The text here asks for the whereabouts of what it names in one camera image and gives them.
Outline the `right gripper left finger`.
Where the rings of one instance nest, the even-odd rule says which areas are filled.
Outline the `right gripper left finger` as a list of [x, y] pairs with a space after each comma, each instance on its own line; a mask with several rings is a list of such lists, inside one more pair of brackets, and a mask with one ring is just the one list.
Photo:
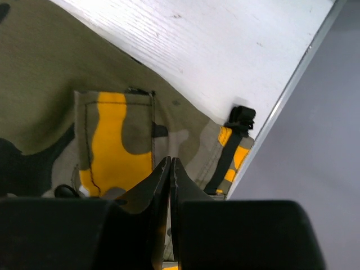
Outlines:
[[116, 200], [1, 200], [2, 269], [161, 269], [170, 157]]

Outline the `camouflage cargo trousers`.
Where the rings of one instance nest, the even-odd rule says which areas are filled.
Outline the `camouflage cargo trousers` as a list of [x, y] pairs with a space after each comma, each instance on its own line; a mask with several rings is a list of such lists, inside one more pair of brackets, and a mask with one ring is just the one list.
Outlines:
[[[255, 114], [217, 124], [54, 3], [1, 2], [1, 200], [116, 200], [170, 157], [224, 201]], [[180, 269], [170, 223], [169, 194], [162, 266]]]

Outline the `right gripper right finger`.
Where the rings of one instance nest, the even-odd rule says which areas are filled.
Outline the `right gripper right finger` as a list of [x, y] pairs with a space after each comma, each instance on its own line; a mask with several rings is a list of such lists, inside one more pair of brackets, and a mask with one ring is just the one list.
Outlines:
[[214, 200], [174, 158], [174, 259], [180, 269], [325, 269], [305, 210], [291, 200]]

